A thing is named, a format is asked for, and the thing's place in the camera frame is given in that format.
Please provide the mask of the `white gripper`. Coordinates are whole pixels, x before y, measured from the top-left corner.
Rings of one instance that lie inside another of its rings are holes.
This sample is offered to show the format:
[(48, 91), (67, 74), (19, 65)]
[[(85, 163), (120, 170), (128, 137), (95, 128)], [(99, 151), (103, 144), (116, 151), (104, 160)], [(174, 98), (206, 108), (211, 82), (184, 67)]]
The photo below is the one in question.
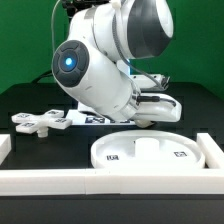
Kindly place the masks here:
[(120, 103), (120, 112), (128, 120), (177, 122), (182, 112), (181, 104), (166, 94), (126, 94), (120, 96)]

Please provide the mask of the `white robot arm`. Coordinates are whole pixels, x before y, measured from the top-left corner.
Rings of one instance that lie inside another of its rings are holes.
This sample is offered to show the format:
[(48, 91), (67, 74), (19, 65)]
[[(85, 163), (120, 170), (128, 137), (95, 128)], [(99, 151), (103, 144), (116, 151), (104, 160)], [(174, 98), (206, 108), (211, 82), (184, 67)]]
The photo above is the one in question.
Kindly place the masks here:
[(160, 55), (172, 36), (166, 0), (110, 0), (74, 15), (52, 72), (67, 94), (112, 121), (176, 122), (179, 102), (161, 89), (143, 93), (117, 68), (120, 60)]

